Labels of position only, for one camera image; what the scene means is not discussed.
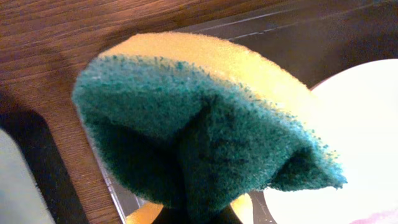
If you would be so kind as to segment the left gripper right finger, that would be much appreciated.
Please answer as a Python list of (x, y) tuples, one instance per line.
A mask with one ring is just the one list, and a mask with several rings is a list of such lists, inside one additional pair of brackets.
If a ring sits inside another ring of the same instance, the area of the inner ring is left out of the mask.
[(217, 216), (214, 217), (214, 224), (242, 224), (232, 206), (228, 205)]

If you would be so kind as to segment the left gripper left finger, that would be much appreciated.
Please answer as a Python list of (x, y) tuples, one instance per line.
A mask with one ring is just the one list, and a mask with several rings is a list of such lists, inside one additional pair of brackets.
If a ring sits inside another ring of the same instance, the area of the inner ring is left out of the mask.
[(164, 207), (152, 224), (188, 224), (185, 210)]

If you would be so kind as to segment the green and yellow sponge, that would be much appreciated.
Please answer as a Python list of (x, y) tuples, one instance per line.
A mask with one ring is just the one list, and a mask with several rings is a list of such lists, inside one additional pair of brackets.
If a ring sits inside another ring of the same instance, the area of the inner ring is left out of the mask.
[(253, 190), (346, 183), (318, 98), (228, 40), (136, 34), (80, 72), (72, 100), (110, 173), (176, 223), (231, 216)]

